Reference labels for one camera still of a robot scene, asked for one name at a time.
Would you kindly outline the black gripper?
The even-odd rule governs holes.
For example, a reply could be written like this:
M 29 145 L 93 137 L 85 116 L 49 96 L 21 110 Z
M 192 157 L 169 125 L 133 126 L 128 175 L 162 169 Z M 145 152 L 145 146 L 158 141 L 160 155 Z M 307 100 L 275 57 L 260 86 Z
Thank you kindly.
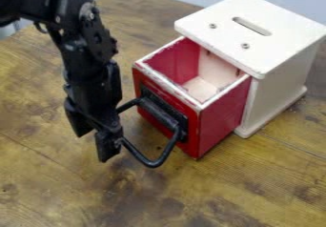
M 64 90 L 64 108 L 70 128 L 77 137 L 97 130 L 96 154 L 98 161 L 105 162 L 121 151 L 117 104 L 122 99 L 122 90 L 117 63 L 110 60 L 94 77 L 82 79 L 78 83 L 68 81 Z

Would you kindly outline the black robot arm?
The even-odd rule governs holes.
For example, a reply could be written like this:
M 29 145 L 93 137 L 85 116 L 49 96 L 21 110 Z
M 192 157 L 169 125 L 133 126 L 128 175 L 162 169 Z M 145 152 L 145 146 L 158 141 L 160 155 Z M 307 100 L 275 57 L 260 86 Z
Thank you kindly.
M 65 113 L 77 136 L 94 132 L 101 162 L 120 153 L 122 99 L 117 40 L 100 20 L 94 0 L 0 0 L 0 27 L 28 19 L 46 33 L 64 61 Z

